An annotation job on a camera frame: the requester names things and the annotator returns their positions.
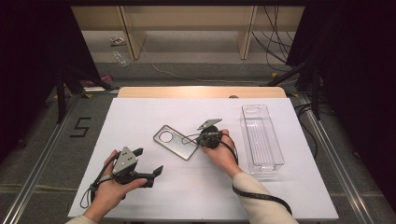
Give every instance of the wrist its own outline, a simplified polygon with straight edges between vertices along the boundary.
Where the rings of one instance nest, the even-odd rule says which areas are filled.
[[[110,210],[111,209],[106,209],[102,204],[97,204],[93,201],[90,207],[84,212],[83,216],[99,223]]]
[[[234,165],[225,169],[225,173],[230,177],[233,178],[236,174],[243,172],[238,165]]]

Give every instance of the clear plastic container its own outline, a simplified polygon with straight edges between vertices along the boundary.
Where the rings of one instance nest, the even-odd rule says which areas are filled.
[[[125,61],[125,58],[118,51],[113,51],[113,56],[119,66],[126,67],[129,65],[129,63]]]
[[[275,175],[285,164],[266,105],[242,105],[240,118],[248,169],[258,178]]]

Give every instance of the hand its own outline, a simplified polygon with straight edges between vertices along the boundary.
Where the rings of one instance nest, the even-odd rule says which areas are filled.
[[[105,164],[110,159],[117,155],[117,150],[114,150],[111,155],[106,159]],[[111,162],[103,175],[111,175],[111,171],[114,168],[113,162]],[[85,211],[84,217],[87,217],[97,223],[113,208],[115,208],[122,198],[131,190],[137,189],[146,184],[147,179],[136,179],[129,184],[121,185],[114,179],[103,182],[99,185],[96,192],[95,199],[93,200],[90,207]]]
[[[221,141],[231,148],[235,148],[233,141],[229,137],[229,131],[225,129],[221,130],[221,132],[223,133]],[[202,147],[202,150],[210,160],[212,160],[212,162],[223,170],[230,178],[233,178],[234,175],[242,172],[241,168],[236,164],[233,153],[222,143],[220,143],[216,148]]]

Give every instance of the metal frame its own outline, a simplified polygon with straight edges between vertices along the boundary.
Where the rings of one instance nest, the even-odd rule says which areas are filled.
[[[26,205],[29,203],[29,200],[33,194],[35,186],[37,185],[40,177],[44,173],[44,170],[51,158],[52,152],[56,148],[59,139],[62,136],[64,131],[64,127],[67,124],[68,118],[73,112],[75,105],[77,104],[80,95],[73,95],[71,98],[71,102],[69,103],[69,109],[67,110],[62,122],[56,124],[49,141],[43,149],[40,157],[35,163],[35,167],[32,172],[29,174],[27,180],[23,184],[20,193],[15,198],[12,205],[9,207],[6,218],[3,220],[3,224],[13,224],[18,223]]]
[[[301,103],[302,104],[309,104],[310,101],[305,94],[301,95]],[[346,167],[340,160],[338,153],[334,146],[332,145],[332,141],[330,140],[329,136],[326,134],[325,129],[323,128],[320,120],[316,120],[315,115],[311,112],[307,112],[308,118],[311,121],[311,124],[315,130],[315,133],[323,146],[323,149],[329,159],[332,168],[337,175],[338,180],[340,181],[341,187],[346,194],[350,205],[352,206],[353,211],[356,214],[359,223],[375,223],[372,215],[370,214],[366,203],[364,202],[363,198],[359,194],[359,191],[353,184],[352,179],[350,178]]]

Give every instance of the white tabletop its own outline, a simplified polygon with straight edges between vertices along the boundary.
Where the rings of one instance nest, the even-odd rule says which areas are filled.
[[[241,168],[248,161],[240,126],[242,105],[267,105],[285,164],[275,178],[262,182],[285,200],[298,220],[333,220],[337,213],[318,172],[291,102],[278,99],[114,99],[81,180],[69,216],[84,212],[80,200],[113,149],[142,147],[136,171],[151,173],[163,165],[152,189],[136,189],[106,217],[125,220],[235,221],[247,216],[232,190],[231,179],[198,148],[189,161],[162,147],[153,136],[165,124],[185,135],[198,133],[207,119],[222,119],[236,144]]]

